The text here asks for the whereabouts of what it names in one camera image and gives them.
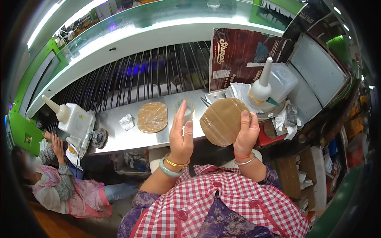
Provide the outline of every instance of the hand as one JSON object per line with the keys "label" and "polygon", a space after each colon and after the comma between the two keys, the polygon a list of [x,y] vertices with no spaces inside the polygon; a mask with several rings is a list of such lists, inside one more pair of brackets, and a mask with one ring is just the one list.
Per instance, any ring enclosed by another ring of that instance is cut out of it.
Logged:
{"label": "hand", "polygon": [[251,123],[248,111],[241,113],[241,130],[233,144],[234,152],[239,157],[248,156],[251,153],[259,135],[258,117],[251,112]]}
{"label": "hand", "polygon": [[54,154],[57,156],[58,163],[59,164],[65,163],[64,148],[62,147],[61,139],[57,135],[52,134],[50,146],[52,147]]}
{"label": "hand", "polygon": [[179,110],[177,111],[171,132],[169,134],[169,142],[171,146],[171,154],[168,160],[176,164],[186,164],[193,153],[193,122],[187,121],[184,127],[184,136],[182,135],[182,125],[184,120],[187,101],[183,100]]}

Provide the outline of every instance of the stainless steel table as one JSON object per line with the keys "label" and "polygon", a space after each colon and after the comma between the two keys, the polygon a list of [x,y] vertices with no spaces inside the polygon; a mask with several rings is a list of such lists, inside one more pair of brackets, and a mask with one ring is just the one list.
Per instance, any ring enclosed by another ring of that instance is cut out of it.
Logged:
{"label": "stainless steel table", "polygon": [[[200,97],[204,97],[205,94],[208,94],[207,89],[176,93],[141,102],[134,102],[132,104],[96,114],[95,116],[97,121],[95,124],[95,129],[106,129],[109,133],[109,138],[106,145],[102,149],[96,149],[89,146],[87,154],[100,155],[109,154],[111,152],[131,151],[135,149],[153,149],[168,146],[169,132],[172,128],[174,117],[173,106],[176,102],[182,99],[191,101],[195,106],[195,110],[193,112],[193,139],[205,138],[205,134],[200,126],[200,118],[207,109]],[[162,102],[168,108],[168,125],[164,128],[164,130],[159,131],[158,133],[144,133],[137,127],[139,109],[148,102]],[[127,114],[131,114],[135,126],[128,131],[125,131],[119,124],[119,120]]]}

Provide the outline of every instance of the oval cardboard piece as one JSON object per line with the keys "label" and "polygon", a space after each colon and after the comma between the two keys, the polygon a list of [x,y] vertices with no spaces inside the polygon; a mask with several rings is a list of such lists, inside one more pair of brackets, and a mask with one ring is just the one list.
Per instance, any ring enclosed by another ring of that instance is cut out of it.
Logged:
{"label": "oval cardboard piece", "polygon": [[214,145],[226,147],[241,130],[241,113],[249,109],[237,98],[223,98],[210,105],[200,119],[201,129]]}
{"label": "oval cardboard piece", "polygon": [[138,112],[138,129],[144,133],[156,133],[168,124],[167,107],[162,102],[144,104]]}

